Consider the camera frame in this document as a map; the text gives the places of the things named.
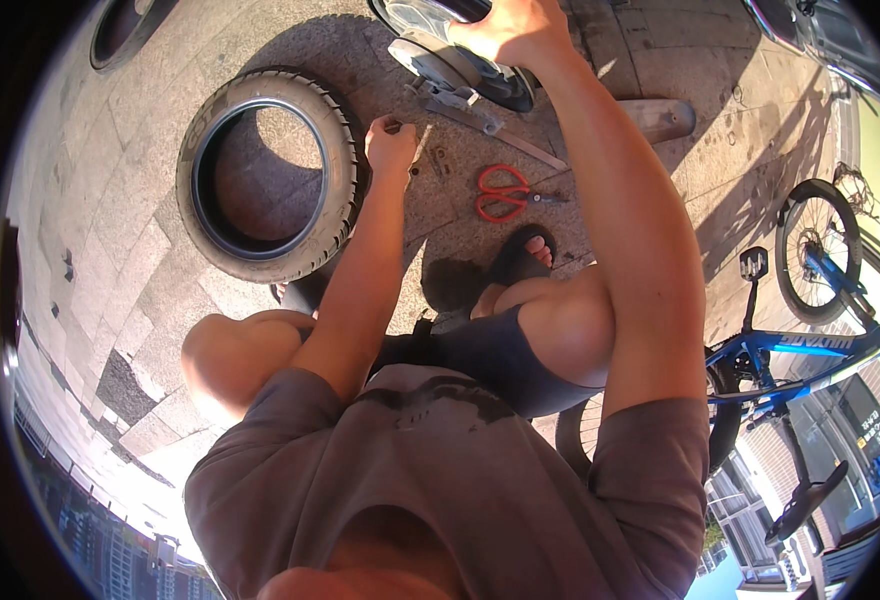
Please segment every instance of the paved ground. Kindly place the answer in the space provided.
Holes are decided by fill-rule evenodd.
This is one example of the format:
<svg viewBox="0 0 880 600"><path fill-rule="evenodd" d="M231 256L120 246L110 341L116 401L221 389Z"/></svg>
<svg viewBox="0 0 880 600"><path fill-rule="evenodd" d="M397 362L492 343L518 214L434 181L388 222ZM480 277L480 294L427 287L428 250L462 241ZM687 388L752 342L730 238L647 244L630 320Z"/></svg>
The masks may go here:
<svg viewBox="0 0 880 600"><path fill-rule="evenodd" d="M721 339L743 317L747 288L737 254L755 244L772 249L773 215L786 192L833 170L838 95L815 63L763 38L738 0L632 0L616 7L566 0L566 9L574 43L614 96L683 99L696 111L693 135L654 149L700 243L705 340ZM420 288L425 267L438 258L485 266L520 224L540 222L556 234L554 277L567 278L593 260L575 202L532 206L509 225L474 214L476 174L487 164L516 165L536 189L575 199L573 175L424 114L404 95L410 73L386 53L391 36L362 0L180 2L133 60L106 76L87 58L98 13L81 24L38 97L15 163L10 214L20 226L32 331L23 344L37 349L35 370L52 365L33 402L107 497L131 514L163 513L137 527L151 521L159 533L188 535L182 515L174 514L179 490L220 432L197 414L184 388L179 349L187 331L206 314L240 319L276 307L265 285L231 278L199 254L174 198L184 131L203 102L239 73L306 67L345 93L364 122L392 112L417 124L427 148L448 151L453 174L441 179L424 161L407 193L408 269L391 333L409 332L425 308L436 315ZM530 114L503 114L507 127L565 158L553 109L539 92ZM218 167L218 186L248 198L262 190L257 210L286 208L287 197L270 195L276 183L240 172L250 164L242 159L243 140L258 143L258 157L294 164L280 175L304 188L315 181L315 158L291 152L290 139L270 133L269 118L248 121L232 159ZM286 221L266 226L295 227L296 215L283 214ZM248 219L244 227L264 225L250 215L236 218ZM790 324L786 315L768 277L758 322L782 327ZM444 313L438 327L458 319ZM549 419L538 426L550 436ZM145 498L152 498L147 511Z"/></svg>

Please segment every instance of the metal bar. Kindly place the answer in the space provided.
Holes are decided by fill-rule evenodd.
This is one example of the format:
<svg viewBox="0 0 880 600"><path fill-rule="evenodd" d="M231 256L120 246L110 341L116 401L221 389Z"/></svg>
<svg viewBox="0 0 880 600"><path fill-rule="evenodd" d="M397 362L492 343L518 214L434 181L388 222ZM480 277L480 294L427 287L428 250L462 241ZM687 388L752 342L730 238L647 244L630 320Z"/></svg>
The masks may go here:
<svg viewBox="0 0 880 600"><path fill-rule="evenodd" d="M425 101L423 103L423 108L430 113L442 114L445 117L456 121L457 123L466 125L467 127L472 127L475 130L483 132L483 122L481 121L481 119L475 117L472 114L467 114L462 110L457 110L452 106L446 106L440 102L435 102L434 100ZM546 164L550 165L558 171L566 171L570 168L566 162L560 160L548 151L537 148L529 141L519 138L513 133L504 130L503 128L494 133L493 137L500 140L501 142L510 144L518 150L526 152L534 159L545 162Z"/></svg>

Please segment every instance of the red scissors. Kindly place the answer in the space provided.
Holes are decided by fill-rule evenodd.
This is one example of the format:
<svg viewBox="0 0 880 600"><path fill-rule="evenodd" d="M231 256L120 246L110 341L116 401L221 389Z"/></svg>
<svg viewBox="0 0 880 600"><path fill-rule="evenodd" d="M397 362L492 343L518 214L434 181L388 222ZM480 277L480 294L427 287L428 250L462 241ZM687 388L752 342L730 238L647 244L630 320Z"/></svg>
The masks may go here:
<svg viewBox="0 0 880 600"><path fill-rule="evenodd" d="M484 180L487 179L488 175L496 171L506 171L517 179L519 185L507 185L505 187L490 187L486 185ZM473 206L476 207L476 214L480 215L481 218L490 223L506 223L510 219L513 219L520 213L524 212L524 209L527 208L527 204L531 202L550 204L568 202L565 198L557 198L555 196L547 196L538 192L531 192L527 178L520 174L520 171L506 164L494 164L484 169L476 179L476 187L480 188L480 191L483 192L476 197L476 201L473 203ZM525 194L525 196L522 198L507 196L507 194L512 194L514 192L521 192ZM503 216L495 217L484 210L483 203L487 201L515 205L516 208Z"/></svg>

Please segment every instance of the bicycle pedal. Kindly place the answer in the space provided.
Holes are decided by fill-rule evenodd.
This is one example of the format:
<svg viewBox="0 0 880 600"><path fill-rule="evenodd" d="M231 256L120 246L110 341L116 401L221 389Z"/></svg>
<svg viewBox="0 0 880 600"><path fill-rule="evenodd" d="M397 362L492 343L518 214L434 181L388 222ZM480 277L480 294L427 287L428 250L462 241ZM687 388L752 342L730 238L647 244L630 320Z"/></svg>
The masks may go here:
<svg viewBox="0 0 880 600"><path fill-rule="evenodd" d="M770 271L770 258L763 246L746 248L739 256L740 276L746 282L757 282Z"/></svg>

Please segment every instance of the person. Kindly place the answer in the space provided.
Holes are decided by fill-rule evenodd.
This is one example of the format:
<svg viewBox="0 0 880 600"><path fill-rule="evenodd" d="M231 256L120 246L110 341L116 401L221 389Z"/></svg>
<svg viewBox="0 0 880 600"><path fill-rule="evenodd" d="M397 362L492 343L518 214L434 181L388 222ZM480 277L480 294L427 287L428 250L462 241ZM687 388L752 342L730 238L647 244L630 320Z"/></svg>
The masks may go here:
<svg viewBox="0 0 880 600"><path fill-rule="evenodd" d="M373 182L317 318L202 319L182 367L232 426L184 488L230 598L680 598L703 545L708 423L697 240L656 154L556 0L494 0L450 39L523 66L559 117L596 264L549 278L544 227L494 259L471 320L385 337L416 134ZM604 389L587 484L533 429Z"/></svg>

